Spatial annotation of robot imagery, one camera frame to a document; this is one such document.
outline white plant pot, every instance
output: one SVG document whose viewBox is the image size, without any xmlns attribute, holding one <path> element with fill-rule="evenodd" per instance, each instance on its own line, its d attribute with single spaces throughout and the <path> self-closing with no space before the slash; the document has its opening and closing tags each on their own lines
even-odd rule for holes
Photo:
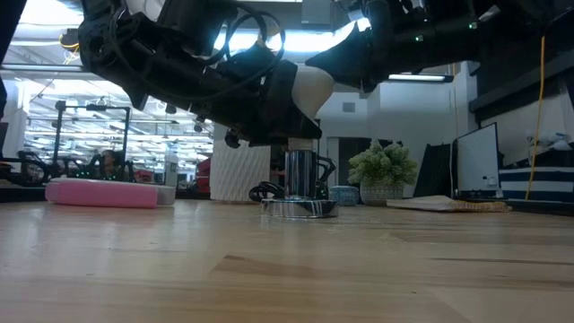
<svg viewBox="0 0 574 323">
<path fill-rule="evenodd" d="M 361 183 L 361 200 L 365 205 L 387 206 L 388 199 L 403 198 L 404 184 L 389 186 L 383 182 Z"/>
<path fill-rule="evenodd" d="M 212 200 L 251 202 L 249 190 L 269 180 L 270 147 L 249 148 L 248 145 L 242 141 L 238 149 L 232 149 L 223 140 L 213 143 L 209 178 Z"/>
</svg>

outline wooden tabletop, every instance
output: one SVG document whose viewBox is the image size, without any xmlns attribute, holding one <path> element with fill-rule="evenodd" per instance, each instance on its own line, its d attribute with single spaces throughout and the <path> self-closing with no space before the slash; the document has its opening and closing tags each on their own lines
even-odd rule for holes
<svg viewBox="0 0 574 323">
<path fill-rule="evenodd" d="M 574 218 L 0 205 L 0 322 L 573 322 Z"/>
</svg>

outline computer monitor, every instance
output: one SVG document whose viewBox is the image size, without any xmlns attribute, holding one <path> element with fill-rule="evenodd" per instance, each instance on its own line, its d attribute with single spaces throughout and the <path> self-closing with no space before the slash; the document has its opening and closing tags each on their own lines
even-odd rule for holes
<svg viewBox="0 0 574 323">
<path fill-rule="evenodd" d="M 3 158 L 2 150 L 4 149 L 4 141 L 6 140 L 6 134 L 8 133 L 8 124 L 0 122 L 0 158 Z"/>
</svg>

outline white textured cylinder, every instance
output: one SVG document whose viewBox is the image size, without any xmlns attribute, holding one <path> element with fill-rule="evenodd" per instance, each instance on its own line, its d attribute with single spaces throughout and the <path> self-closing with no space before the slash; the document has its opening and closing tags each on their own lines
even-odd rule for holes
<svg viewBox="0 0 574 323">
<path fill-rule="evenodd" d="M 213 143 L 209 178 L 212 200 L 249 202 L 249 190 L 269 180 L 271 148 L 248 146 L 244 141 L 238 149 L 230 148 L 223 140 Z"/>
</svg>

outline pink foam block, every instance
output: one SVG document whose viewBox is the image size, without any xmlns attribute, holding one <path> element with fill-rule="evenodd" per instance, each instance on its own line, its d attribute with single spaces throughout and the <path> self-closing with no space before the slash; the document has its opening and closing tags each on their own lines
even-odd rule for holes
<svg viewBox="0 0 574 323">
<path fill-rule="evenodd" d="M 48 184 L 46 199 L 60 205 L 155 208 L 158 191 L 138 184 L 64 179 Z"/>
</svg>

